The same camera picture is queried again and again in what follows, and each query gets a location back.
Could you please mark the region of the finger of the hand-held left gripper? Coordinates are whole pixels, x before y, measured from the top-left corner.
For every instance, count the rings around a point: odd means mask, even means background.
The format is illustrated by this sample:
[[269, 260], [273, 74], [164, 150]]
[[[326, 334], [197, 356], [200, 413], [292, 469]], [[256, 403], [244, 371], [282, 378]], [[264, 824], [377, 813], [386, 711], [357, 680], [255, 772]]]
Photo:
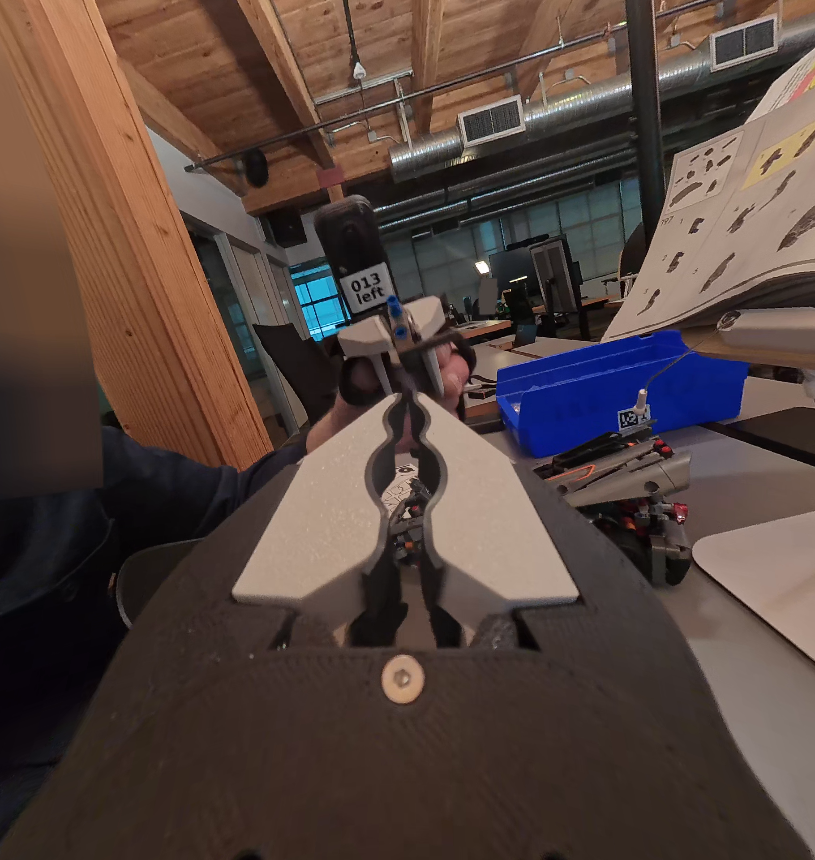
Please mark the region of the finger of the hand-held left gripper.
[[376, 373], [386, 396], [393, 394], [388, 365], [393, 346], [390, 326], [380, 315], [366, 317], [339, 330], [337, 340], [346, 359], [364, 358]]
[[418, 388], [430, 396], [442, 398], [445, 393], [437, 346], [433, 340], [445, 324], [445, 312], [437, 297], [422, 297], [407, 304], [410, 372]]

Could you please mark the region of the black beam with blue pins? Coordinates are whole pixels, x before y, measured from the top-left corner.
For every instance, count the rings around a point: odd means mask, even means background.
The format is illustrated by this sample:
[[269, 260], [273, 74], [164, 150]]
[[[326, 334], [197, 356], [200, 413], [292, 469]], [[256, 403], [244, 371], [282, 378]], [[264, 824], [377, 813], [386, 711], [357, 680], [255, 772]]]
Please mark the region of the black beam with blue pins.
[[[421, 393], [425, 393], [422, 389], [417, 386], [417, 380], [411, 374], [411, 368], [408, 366], [408, 358], [409, 354], [409, 333], [408, 333], [408, 303], [403, 304], [399, 301], [399, 299], [395, 296], [390, 296], [387, 299], [387, 311], [388, 311], [388, 322], [390, 324], [390, 330], [392, 333], [392, 354], [393, 357], [391, 359], [391, 363], [393, 369], [395, 370], [395, 377], [398, 379], [399, 383], [402, 387], [407, 388], [411, 391], [418, 391]], [[447, 317], [445, 315], [445, 324], [442, 328], [441, 332], [434, 338], [433, 344], [436, 346], [440, 346], [446, 342], [451, 342], [454, 346], [456, 344], [456, 336], [458, 333], [451, 332], [446, 328], [447, 326]]]

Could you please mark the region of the grey lego car model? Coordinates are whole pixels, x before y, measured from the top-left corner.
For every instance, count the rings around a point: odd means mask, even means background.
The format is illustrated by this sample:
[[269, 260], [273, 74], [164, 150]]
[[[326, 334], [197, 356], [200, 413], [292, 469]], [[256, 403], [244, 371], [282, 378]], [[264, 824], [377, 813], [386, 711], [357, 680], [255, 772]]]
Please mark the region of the grey lego car model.
[[[416, 434], [412, 455], [413, 493], [388, 513], [398, 567], [419, 568], [431, 492], [420, 479]], [[673, 452], [649, 422], [596, 437], [538, 469], [515, 466], [573, 579], [590, 563], [619, 571], [630, 563], [655, 588], [684, 579], [688, 509], [668, 496], [689, 487], [691, 456]]]

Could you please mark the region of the lego instruction booklet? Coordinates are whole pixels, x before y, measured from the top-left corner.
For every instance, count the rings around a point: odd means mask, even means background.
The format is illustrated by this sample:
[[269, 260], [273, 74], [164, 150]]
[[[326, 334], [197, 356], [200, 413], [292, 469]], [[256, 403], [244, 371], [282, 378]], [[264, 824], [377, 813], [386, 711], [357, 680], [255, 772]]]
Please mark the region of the lego instruction booklet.
[[659, 225], [604, 341], [815, 308], [815, 90], [679, 153]]

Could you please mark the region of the person's left hand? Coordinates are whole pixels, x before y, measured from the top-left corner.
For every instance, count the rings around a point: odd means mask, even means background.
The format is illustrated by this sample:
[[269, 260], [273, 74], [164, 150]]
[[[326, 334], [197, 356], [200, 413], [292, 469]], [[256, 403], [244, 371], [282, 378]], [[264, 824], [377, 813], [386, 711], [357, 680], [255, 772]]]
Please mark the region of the person's left hand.
[[[438, 398], [438, 404], [451, 414], [456, 414], [470, 375], [468, 362], [451, 342], [437, 346], [436, 356], [444, 384], [444, 395]], [[374, 367], [366, 358], [355, 361], [351, 368], [351, 380], [359, 391], [369, 395], [376, 394], [380, 387]], [[306, 437], [306, 453], [311, 454], [322, 447], [330, 438], [362, 417], [368, 409], [367, 406], [347, 403], [341, 393], [337, 393], [333, 407], [310, 428]]]

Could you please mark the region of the black monitor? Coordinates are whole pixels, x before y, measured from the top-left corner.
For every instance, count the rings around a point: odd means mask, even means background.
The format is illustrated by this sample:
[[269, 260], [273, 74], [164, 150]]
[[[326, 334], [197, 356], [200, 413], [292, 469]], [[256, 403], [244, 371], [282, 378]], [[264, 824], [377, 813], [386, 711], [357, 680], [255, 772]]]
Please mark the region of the black monitor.
[[510, 284], [526, 285], [536, 281], [536, 272], [527, 248], [500, 251], [489, 254], [490, 274], [499, 288], [509, 288]]

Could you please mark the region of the tall grey cabinet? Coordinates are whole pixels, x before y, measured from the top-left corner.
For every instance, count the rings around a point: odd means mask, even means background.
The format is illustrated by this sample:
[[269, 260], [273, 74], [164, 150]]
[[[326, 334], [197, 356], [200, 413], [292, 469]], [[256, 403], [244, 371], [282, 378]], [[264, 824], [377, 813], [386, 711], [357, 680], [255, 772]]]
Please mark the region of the tall grey cabinet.
[[547, 314], [578, 314], [583, 283], [574, 265], [566, 235], [549, 237], [528, 247]]

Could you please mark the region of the blue storage bin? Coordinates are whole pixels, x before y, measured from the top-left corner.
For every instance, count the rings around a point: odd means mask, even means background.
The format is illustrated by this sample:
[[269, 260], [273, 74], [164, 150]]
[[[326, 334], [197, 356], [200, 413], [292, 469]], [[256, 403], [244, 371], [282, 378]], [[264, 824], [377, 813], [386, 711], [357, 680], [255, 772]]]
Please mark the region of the blue storage bin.
[[686, 349], [678, 331], [597, 343], [498, 371], [496, 403], [520, 448], [548, 457], [608, 432], [653, 421], [658, 433], [739, 415], [748, 364], [693, 352], [638, 391]]

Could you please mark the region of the white air vent grille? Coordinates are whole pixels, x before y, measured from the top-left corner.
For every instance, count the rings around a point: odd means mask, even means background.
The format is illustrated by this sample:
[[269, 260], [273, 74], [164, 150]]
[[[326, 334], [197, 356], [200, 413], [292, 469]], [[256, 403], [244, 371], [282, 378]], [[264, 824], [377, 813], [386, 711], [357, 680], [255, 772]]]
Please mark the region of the white air vent grille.
[[457, 121], [464, 148], [495, 143], [526, 131], [520, 95], [459, 113]]
[[727, 70], [778, 51], [777, 15], [763, 16], [709, 36], [710, 71]]

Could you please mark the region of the brown curved chair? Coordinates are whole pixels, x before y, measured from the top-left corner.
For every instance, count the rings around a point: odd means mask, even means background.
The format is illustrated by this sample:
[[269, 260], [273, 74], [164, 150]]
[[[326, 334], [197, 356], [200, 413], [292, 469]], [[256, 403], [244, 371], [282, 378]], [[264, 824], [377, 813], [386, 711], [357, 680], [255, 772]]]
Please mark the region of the brown curved chair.
[[619, 293], [625, 298], [645, 261], [647, 241], [644, 224], [640, 223], [626, 240], [619, 258], [617, 279]]

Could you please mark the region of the white book stand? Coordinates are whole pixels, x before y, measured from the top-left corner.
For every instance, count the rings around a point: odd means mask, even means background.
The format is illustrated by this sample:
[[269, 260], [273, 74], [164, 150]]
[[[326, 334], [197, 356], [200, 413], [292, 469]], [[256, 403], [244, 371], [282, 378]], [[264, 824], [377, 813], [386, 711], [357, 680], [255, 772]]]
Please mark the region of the white book stand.
[[[815, 403], [815, 309], [736, 310], [683, 341], [713, 358], [794, 367]], [[696, 565], [815, 663], [815, 512], [695, 543]]]

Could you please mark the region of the person's navy jacket torso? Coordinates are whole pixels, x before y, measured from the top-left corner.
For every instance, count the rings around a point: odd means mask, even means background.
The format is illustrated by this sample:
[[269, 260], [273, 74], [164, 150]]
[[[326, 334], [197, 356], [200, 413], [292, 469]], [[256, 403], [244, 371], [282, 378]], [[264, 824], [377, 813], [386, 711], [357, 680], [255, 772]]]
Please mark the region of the person's navy jacket torso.
[[64, 756], [125, 627], [93, 494], [0, 501], [0, 842]]

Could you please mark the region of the black steel column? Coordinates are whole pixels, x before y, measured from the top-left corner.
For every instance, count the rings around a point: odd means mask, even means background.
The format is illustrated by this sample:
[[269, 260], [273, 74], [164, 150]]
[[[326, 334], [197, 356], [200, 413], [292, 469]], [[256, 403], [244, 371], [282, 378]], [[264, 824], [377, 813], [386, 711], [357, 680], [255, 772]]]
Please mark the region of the black steel column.
[[666, 193], [654, 2], [627, 1], [626, 22], [640, 209], [649, 248]]

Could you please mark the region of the white instruction sheet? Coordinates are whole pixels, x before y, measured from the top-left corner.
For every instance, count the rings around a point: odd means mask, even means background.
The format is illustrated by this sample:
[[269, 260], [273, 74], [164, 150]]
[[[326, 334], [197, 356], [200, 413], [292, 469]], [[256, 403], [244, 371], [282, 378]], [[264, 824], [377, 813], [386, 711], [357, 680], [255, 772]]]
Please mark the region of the white instruction sheet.
[[747, 118], [746, 124], [815, 90], [815, 48], [775, 80]]

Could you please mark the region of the silver ventilation duct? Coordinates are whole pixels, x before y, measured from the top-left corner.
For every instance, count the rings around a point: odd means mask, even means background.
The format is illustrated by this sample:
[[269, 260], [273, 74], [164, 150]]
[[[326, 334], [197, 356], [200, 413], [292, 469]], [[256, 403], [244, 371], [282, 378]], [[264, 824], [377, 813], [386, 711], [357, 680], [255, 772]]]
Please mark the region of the silver ventilation duct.
[[[720, 70], [711, 69], [709, 44], [663, 63], [659, 67], [662, 102], [708, 90], [740, 78], [745, 72], [758, 74], [790, 64], [815, 47], [815, 13], [781, 25], [775, 52]], [[424, 135], [413, 148], [394, 145], [390, 175], [394, 182], [413, 180], [445, 168], [469, 163], [546, 138], [614, 120], [628, 115], [633, 106], [628, 73], [539, 101], [524, 109], [525, 128], [520, 133], [491, 143], [465, 145], [456, 129]]]

